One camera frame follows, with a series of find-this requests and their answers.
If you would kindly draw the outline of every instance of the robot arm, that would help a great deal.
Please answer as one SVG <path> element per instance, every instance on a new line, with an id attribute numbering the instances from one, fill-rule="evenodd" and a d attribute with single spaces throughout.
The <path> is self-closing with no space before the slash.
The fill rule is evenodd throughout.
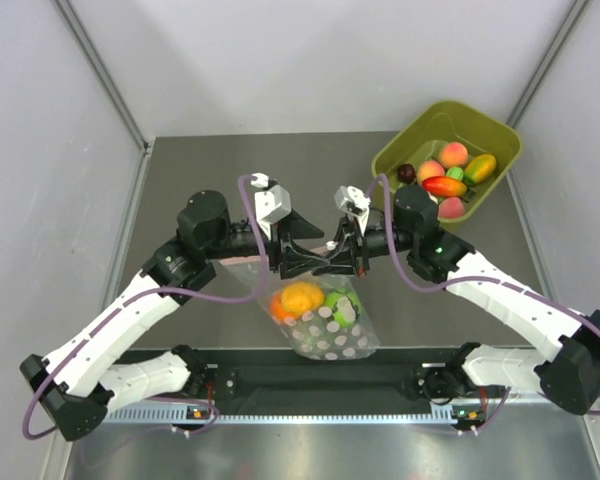
<path id="1" fill-rule="evenodd" d="M 327 252 L 304 249 L 295 239 L 321 238 L 323 232 L 290 205 L 289 194 L 265 175 L 255 175 L 256 219 L 267 242 L 269 267 L 282 278 L 314 275 L 364 275 L 369 260 L 389 254 L 387 230 L 369 226 L 369 199 L 355 187 L 340 187 L 336 206 L 345 212 Z M 425 280 L 442 283 L 467 276 L 494 277 L 446 287 L 520 333 L 533 349 L 501 349 L 466 344 L 436 375 L 418 380 L 429 391 L 455 397 L 482 385 L 503 385 L 544 395 L 567 411 L 586 413 L 600 395 L 600 342 L 576 320 L 525 295 L 528 287 L 498 270 L 475 249 L 442 230 L 437 205 L 420 187 L 395 195 L 392 242 L 407 252 L 407 262 Z M 193 195 L 178 215 L 176 236 L 159 247 L 124 292 L 78 335 L 42 358 L 28 357 L 20 370 L 34 390 L 65 361 L 40 397 L 67 440 L 88 434 L 108 412 L 164 393 L 198 396 L 209 381 L 206 364 L 195 351 L 179 346 L 134 365 L 113 365 L 149 328 L 174 312 L 188 297 L 155 291 L 161 287 L 200 290 L 214 277 L 210 260 L 257 253 L 246 221 L 231 223 L 224 197 L 214 191 Z M 503 288 L 506 283 L 513 288 Z M 589 320 L 600 328 L 600 312 Z"/>

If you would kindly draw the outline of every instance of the orange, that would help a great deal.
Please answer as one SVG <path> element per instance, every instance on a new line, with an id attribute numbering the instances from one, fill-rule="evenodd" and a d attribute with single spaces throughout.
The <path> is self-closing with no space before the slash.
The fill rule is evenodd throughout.
<path id="1" fill-rule="evenodd" d="M 280 302 L 288 312 L 302 315 L 308 310 L 314 310 L 322 306 L 324 292 L 313 283 L 296 282 L 282 290 Z"/>

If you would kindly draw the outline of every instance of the toy fruit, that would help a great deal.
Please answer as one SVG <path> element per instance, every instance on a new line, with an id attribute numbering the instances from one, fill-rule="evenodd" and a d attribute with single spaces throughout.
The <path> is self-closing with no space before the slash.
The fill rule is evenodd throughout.
<path id="1" fill-rule="evenodd" d="M 460 167 L 451 167 L 449 170 L 447 170 L 446 176 L 462 181 L 462 178 L 464 177 L 464 171 Z"/>
<path id="2" fill-rule="evenodd" d="M 269 313 L 278 323 L 286 323 L 287 319 L 296 320 L 299 315 L 288 312 L 280 302 L 280 294 L 276 293 L 269 302 Z"/>
<path id="3" fill-rule="evenodd" d="M 430 177 L 443 177 L 444 168 L 435 160 L 427 160 L 420 167 L 418 167 L 418 185 L 422 185 L 427 178 Z"/>
<path id="4" fill-rule="evenodd" d="M 416 169 L 410 163 L 405 163 L 398 167 L 396 171 L 398 180 L 407 185 L 411 185 L 416 179 Z"/>
<path id="5" fill-rule="evenodd" d="M 322 306 L 324 292 L 309 282 L 296 282 L 287 286 L 280 294 L 280 303 L 286 311 L 302 315 L 307 310 Z"/>
<path id="6" fill-rule="evenodd" d="M 463 181 L 470 187 L 484 182 L 496 170 L 496 157 L 489 153 L 474 158 L 464 170 Z"/>
<path id="7" fill-rule="evenodd" d="M 345 328 L 353 325 L 362 312 L 362 303 L 354 292 L 330 292 L 324 299 L 324 306 L 331 309 L 333 319 Z"/>
<path id="8" fill-rule="evenodd" d="M 424 189 L 440 197 L 460 197 L 467 191 L 467 186 L 451 177 L 431 177 L 422 182 Z"/>
<path id="9" fill-rule="evenodd" d="M 467 147 L 459 142 L 448 143 L 438 155 L 438 161 L 444 168 L 462 167 L 469 160 Z"/>
<path id="10" fill-rule="evenodd" d="M 458 197 L 446 198 L 438 206 L 438 217 L 458 218 L 464 215 L 464 205 Z"/>

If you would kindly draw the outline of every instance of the dark cherry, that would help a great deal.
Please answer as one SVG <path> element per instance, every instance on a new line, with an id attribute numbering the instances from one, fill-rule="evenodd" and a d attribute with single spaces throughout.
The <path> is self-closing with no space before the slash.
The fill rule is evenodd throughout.
<path id="1" fill-rule="evenodd" d="M 411 185 L 416 179 L 416 169 L 409 163 L 400 165 L 396 173 L 398 174 L 398 180 L 407 185 Z"/>

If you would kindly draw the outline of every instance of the olive green basket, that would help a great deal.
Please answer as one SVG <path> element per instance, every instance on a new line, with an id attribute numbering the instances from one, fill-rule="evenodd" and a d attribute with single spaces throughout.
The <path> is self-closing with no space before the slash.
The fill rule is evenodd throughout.
<path id="1" fill-rule="evenodd" d="M 440 150 L 449 142 L 466 146 L 469 161 L 483 153 L 491 153 L 497 162 L 495 173 L 486 182 L 470 187 L 463 196 L 465 214 L 454 219 L 440 219 L 442 227 L 455 231 L 482 205 L 520 156 L 522 140 L 511 127 L 464 103 L 438 102 L 376 155 L 371 163 L 371 173 L 374 178 L 381 173 L 387 175 L 393 202 L 393 194 L 403 185 L 396 177 L 398 167 L 410 163 L 417 170 L 430 158 L 438 158 Z M 373 204 L 383 206 L 382 184 L 375 190 Z"/>

